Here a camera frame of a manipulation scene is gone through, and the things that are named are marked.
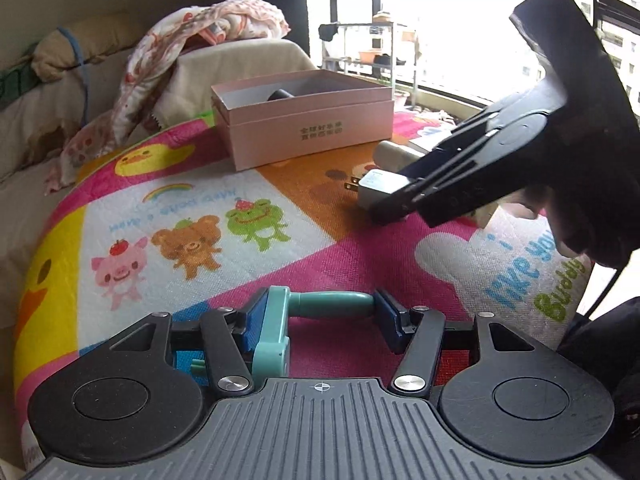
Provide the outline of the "person's right hand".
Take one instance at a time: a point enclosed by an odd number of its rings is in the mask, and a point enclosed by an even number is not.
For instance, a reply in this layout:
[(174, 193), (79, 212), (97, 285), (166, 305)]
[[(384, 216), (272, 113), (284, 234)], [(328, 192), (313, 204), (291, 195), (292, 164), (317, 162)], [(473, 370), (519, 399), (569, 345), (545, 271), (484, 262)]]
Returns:
[(552, 209), (554, 193), (545, 185), (529, 185), (498, 200), (499, 206), (514, 218), (535, 220)]

